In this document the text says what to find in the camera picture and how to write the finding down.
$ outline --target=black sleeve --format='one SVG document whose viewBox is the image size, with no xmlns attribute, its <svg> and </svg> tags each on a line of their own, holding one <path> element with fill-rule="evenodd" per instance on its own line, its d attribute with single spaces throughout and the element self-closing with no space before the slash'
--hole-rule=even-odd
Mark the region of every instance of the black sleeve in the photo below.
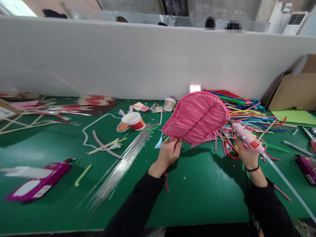
<svg viewBox="0 0 316 237">
<path fill-rule="evenodd" d="M 164 183 L 164 176 L 144 174 L 101 236 L 141 236 Z"/>
<path fill-rule="evenodd" d="M 254 217 L 259 221 L 265 237 L 299 237 L 289 214 L 274 192 L 274 183 L 269 179 L 268 187 L 259 188 L 251 183 L 250 206 Z"/>
</svg>

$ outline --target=hand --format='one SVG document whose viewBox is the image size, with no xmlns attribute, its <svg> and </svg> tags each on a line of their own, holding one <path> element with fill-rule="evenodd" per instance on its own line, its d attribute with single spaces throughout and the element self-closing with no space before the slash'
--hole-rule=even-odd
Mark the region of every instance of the hand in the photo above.
<svg viewBox="0 0 316 237">
<path fill-rule="evenodd" d="M 183 140 L 179 138 L 164 141 L 161 144 L 158 159 L 151 165 L 148 174 L 155 178 L 160 178 L 168 166 L 179 158 L 182 143 Z"/>
<path fill-rule="evenodd" d="M 255 140 L 259 144 L 262 144 L 262 142 L 260 142 L 258 139 L 255 138 Z M 243 161 L 246 169 L 253 170 L 257 168 L 259 154 L 254 153 L 252 150 L 245 148 L 241 141 L 239 141 L 239 139 L 236 139 L 235 143 L 238 148 L 240 159 Z"/>
</svg>

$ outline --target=black hair tie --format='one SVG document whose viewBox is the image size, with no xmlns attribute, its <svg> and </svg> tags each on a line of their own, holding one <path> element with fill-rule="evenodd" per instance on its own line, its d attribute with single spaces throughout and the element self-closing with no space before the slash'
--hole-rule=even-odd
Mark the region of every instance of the black hair tie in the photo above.
<svg viewBox="0 0 316 237">
<path fill-rule="evenodd" d="M 253 171 L 256 171 L 257 169 L 259 169 L 259 163 L 258 163 L 258 167 L 257 167 L 257 168 L 255 168 L 255 169 L 253 169 L 253 170 L 249 170 L 249 169 L 247 169 L 246 167 L 245 167 L 245 169 L 246 169 L 248 172 L 253 172 Z"/>
</svg>

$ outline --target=red paper cup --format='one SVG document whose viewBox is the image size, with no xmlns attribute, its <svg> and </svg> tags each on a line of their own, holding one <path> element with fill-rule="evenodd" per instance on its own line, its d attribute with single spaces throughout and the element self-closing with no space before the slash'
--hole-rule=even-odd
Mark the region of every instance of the red paper cup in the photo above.
<svg viewBox="0 0 316 237">
<path fill-rule="evenodd" d="M 142 130 L 145 127 L 145 122 L 138 112 L 131 112 L 122 118 L 122 122 L 128 124 L 136 131 Z"/>
</svg>

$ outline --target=person's left hand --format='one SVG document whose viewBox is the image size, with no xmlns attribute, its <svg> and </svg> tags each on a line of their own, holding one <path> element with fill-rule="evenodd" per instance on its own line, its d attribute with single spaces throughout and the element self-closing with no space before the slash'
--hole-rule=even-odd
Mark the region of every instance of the person's left hand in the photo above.
<svg viewBox="0 0 316 237">
<path fill-rule="evenodd" d="M 179 138 L 172 138 L 161 144 L 158 159 L 151 165 L 148 174 L 155 178 L 160 178 L 169 165 L 175 162 L 180 155 L 180 150 L 183 140 Z"/>
</svg>

